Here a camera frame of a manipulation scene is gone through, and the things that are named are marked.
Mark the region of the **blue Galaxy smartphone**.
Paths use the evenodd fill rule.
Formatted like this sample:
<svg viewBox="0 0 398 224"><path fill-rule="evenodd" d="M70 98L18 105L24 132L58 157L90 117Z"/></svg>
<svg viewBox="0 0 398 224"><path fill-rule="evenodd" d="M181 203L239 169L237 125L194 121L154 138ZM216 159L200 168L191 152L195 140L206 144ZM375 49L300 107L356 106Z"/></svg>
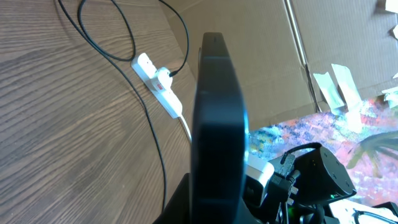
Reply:
<svg viewBox="0 0 398 224"><path fill-rule="evenodd" d="M190 219L235 223L247 163L248 118L223 35L203 35L192 124Z"/></svg>

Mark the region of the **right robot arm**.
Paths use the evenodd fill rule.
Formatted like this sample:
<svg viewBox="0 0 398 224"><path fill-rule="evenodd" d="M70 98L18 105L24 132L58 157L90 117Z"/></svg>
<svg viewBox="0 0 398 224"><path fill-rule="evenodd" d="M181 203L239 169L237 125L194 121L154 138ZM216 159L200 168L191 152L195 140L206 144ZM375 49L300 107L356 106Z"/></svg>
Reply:
<svg viewBox="0 0 398 224"><path fill-rule="evenodd" d="M354 196L356 189L346 169L318 142L297 146L272 160L278 168L287 165L295 151L309 148L282 175L271 173L263 191L245 177L247 152L236 147L226 154L195 149L192 170L184 175L156 223L282 223L297 222L311 215L310 223L324 223L324 207Z"/></svg>

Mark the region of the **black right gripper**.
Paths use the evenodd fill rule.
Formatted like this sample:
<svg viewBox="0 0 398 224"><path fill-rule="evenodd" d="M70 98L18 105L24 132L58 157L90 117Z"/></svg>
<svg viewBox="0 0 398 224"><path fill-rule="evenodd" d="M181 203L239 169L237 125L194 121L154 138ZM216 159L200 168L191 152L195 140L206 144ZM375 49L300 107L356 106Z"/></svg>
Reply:
<svg viewBox="0 0 398 224"><path fill-rule="evenodd" d="M178 187L173 193L164 211L158 216L158 218L153 222L153 224L190 223L190 211L189 211L190 176L191 173L186 173L182 177ZM250 223L261 223L261 221L256 219L251 214L246 204L244 203L243 199L240 199L235 223L250 224Z"/></svg>

